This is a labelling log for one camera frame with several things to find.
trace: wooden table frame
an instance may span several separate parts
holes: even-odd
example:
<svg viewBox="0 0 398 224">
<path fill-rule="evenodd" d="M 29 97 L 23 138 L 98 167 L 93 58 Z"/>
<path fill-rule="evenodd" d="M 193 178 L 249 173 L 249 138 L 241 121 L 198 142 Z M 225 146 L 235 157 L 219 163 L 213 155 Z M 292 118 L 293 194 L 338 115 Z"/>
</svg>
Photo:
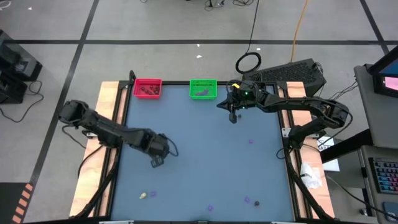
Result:
<svg viewBox="0 0 398 224">
<path fill-rule="evenodd" d="M 124 124 L 128 104 L 131 94 L 131 85 L 128 81 L 120 82 L 103 82 L 99 91 L 98 101 L 95 110 L 113 121 Z M 303 97 L 305 90 L 301 82 L 287 82 L 287 91 L 279 88 L 279 95 L 289 97 Z M 280 125 L 284 128 L 291 127 L 293 124 L 304 125 L 310 122 L 311 114 L 309 111 L 281 111 L 279 113 Z M 305 144 L 318 148 L 315 139 L 306 138 Z M 96 138 L 89 139 L 85 151 L 84 158 L 99 146 Z M 80 177 L 76 185 L 75 196 L 73 198 L 70 216 L 79 213 L 91 199 L 93 194 L 98 189 L 99 184 L 104 180 L 106 174 L 113 165 L 117 149 L 106 149 L 105 147 L 88 159 L 81 169 Z M 328 186 L 326 183 L 325 172 L 322 166 L 320 153 L 308 146 L 303 146 L 300 151 L 294 151 L 290 154 L 294 168 L 299 173 L 299 164 L 302 162 L 308 163 L 312 168 L 318 169 L 322 180 L 322 186 L 317 189 L 309 189 L 314 199 L 318 204 L 329 214 L 334 217 L 334 211 L 330 200 Z M 90 213 L 90 216 L 106 216 L 110 214 L 112 207 L 112 197 L 114 179 L 105 190 L 104 194 L 96 204 L 95 209 Z M 298 218 L 317 218 L 314 211 L 311 210 L 306 200 L 304 200 L 300 189 L 289 178 L 292 207 L 294 211 L 295 220 Z"/>
</svg>

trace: white paper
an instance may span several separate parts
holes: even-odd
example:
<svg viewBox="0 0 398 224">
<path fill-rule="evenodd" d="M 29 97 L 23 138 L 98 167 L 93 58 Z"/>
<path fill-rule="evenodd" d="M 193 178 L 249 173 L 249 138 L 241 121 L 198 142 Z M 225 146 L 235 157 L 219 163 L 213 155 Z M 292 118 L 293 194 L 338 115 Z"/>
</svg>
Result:
<svg viewBox="0 0 398 224">
<path fill-rule="evenodd" d="M 329 137 L 327 137 L 327 136 L 323 136 L 323 137 L 321 137 L 320 139 L 318 139 L 317 143 L 318 143 L 319 151 L 323 151 L 323 150 L 329 148 L 330 146 L 334 146 L 334 145 L 335 145 L 334 140 L 331 139 L 331 140 L 329 140 L 328 142 L 326 142 L 324 145 L 319 146 L 320 144 L 324 143 L 324 142 L 325 142 L 326 140 L 328 140 L 328 139 L 329 139 Z M 324 164 L 323 164 L 323 169 L 324 169 L 324 170 L 327 170 L 327 171 L 336 171 L 336 172 L 339 172 L 339 171 L 340 171 L 340 168 L 339 168 L 339 166 L 338 166 L 338 161 L 337 161 L 337 159 L 334 159 L 334 160 L 332 160 L 332 161 L 329 161 L 329 162 L 327 162 L 327 163 L 324 163 Z"/>
<path fill-rule="evenodd" d="M 312 169 L 310 164 L 301 164 L 300 176 L 307 188 L 317 189 L 322 186 L 319 169 Z"/>
</svg>

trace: gray floor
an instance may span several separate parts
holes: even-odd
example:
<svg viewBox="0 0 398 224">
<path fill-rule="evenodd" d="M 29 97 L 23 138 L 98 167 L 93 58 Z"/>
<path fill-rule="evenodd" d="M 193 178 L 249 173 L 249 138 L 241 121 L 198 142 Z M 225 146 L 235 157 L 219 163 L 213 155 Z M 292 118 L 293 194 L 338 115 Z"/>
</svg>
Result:
<svg viewBox="0 0 398 224">
<path fill-rule="evenodd" d="M 12 0 L 0 11 L 0 29 L 19 40 L 79 40 L 94 0 Z M 99 0 L 88 40 L 248 40 L 255 4 L 232 5 L 211 12 L 205 0 Z M 305 0 L 261 0 L 254 39 L 292 40 Z M 366 0 L 385 40 L 398 40 L 395 0 Z M 377 40 L 359 0 L 310 1 L 298 40 Z M 26 119 L 14 124 L 0 117 L 0 182 L 28 182 L 47 134 L 53 111 L 68 75 L 77 44 L 24 44 L 28 52 L 44 65 L 39 80 L 44 87 L 43 102 L 32 108 Z M 95 107 L 100 83 L 125 80 L 133 69 L 138 77 L 164 80 L 191 78 L 238 78 L 236 60 L 245 53 L 240 44 L 162 44 L 117 45 L 85 44 L 81 52 L 67 99 L 86 101 Z M 261 68 L 287 63 L 291 45 L 252 45 L 262 56 Z M 383 56 L 379 45 L 298 45 L 295 60 L 313 58 L 325 71 L 322 97 L 328 98 L 354 82 L 353 67 L 374 63 Z M 253 66 L 244 60 L 241 69 Z M 346 139 L 367 128 L 358 90 L 339 99 L 349 106 L 354 121 L 339 135 Z M 1 106 L 19 118 L 35 101 L 27 96 L 21 105 Z M 60 131 L 58 124 L 36 184 L 25 222 L 67 218 L 72 202 L 76 172 L 83 151 Z M 73 132 L 81 142 L 85 139 Z M 342 191 L 330 185 L 335 213 L 343 220 L 354 220 L 358 207 Z"/>
</svg>

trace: yellow object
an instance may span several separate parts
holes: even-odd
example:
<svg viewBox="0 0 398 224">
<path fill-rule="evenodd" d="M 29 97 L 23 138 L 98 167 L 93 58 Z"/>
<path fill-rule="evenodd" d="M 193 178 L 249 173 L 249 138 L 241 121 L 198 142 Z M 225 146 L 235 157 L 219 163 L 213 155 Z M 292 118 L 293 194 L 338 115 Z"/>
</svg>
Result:
<svg viewBox="0 0 398 224">
<path fill-rule="evenodd" d="M 294 33 L 294 38 L 293 38 L 293 49 L 292 49 L 292 56 L 290 57 L 290 62 L 293 62 L 294 51 L 295 51 L 295 45 L 296 45 L 297 32 L 298 32 L 299 29 L 300 29 L 301 20 L 303 19 L 305 9 L 307 8 L 307 4 L 308 4 L 308 0 L 305 0 L 304 8 L 303 8 L 303 11 L 301 12 L 301 16 L 300 16 L 300 19 L 298 20 L 298 24 L 297 24 L 297 27 L 296 27 L 296 31 L 295 31 L 295 33 Z"/>
<path fill-rule="evenodd" d="M 140 199 L 144 199 L 144 198 L 146 198 L 147 197 L 147 194 L 144 192 L 144 193 L 142 193 L 140 196 L 139 196 L 139 198 Z"/>
</svg>

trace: computer monitor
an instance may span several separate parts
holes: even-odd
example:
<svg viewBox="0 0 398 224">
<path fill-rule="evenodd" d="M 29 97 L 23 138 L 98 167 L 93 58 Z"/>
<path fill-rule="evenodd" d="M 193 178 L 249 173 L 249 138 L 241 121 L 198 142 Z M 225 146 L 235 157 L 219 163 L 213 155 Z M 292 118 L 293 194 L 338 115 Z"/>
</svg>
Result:
<svg viewBox="0 0 398 224">
<path fill-rule="evenodd" d="M 398 46 L 367 68 L 376 93 L 398 98 Z"/>
</svg>

